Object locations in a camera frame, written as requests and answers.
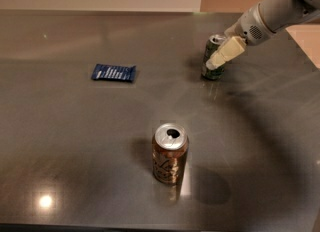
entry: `gray table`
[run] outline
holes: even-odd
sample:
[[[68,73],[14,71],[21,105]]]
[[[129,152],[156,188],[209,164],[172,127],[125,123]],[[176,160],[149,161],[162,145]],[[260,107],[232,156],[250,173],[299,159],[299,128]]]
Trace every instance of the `gray table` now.
[[[0,223],[320,231],[318,70],[283,32],[200,76],[206,40],[238,17],[2,14]],[[96,63],[136,80],[93,81]],[[182,188],[152,175],[165,122],[189,135]]]

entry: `table surface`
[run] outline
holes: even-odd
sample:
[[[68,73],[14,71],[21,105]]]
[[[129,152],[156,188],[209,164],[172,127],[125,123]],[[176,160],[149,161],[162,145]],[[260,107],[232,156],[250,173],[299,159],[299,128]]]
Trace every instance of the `table surface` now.
[[[320,231],[315,66],[282,32],[200,76],[208,37],[239,16],[1,15],[0,223]],[[97,63],[136,79],[93,81]],[[190,140],[180,188],[152,175],[166,122]]]

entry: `can top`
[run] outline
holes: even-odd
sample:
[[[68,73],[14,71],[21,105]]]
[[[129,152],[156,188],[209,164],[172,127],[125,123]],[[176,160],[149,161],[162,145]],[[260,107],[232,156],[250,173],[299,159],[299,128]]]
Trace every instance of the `can top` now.
[[[181,125],[167,123],[157,129],[155,140],[164,149],[177,150],[186,143],[187,134]]]
[[[224,34],[214,34],[209,37],[209,40],[217,45],[221,45],[226,39],[227,37]]]

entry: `can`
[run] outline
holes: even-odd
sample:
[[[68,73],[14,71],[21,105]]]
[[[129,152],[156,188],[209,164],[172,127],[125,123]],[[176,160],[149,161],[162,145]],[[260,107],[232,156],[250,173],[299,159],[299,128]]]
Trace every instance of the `can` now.
[[[211,55],[219,48],[219,46],[226,40],[224,34],[214,34],[209,37],[204,52],[201,75],[210,80],[217,80],[221,77],[224,66],[220,66],[217,69],[210,70],[207,68],[206,63],[210,59]]]
[[[152,138],[153,174],[169,185],[182,184],[189,139],[178,124],[161,125]]]

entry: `brown can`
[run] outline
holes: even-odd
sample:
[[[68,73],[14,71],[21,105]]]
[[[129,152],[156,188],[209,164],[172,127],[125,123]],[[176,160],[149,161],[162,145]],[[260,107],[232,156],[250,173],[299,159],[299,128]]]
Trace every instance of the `brown can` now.
[[[153,174],[170,185],[182,183],[189,140],[185,129],[173,123],[161,125],[152,139]]]

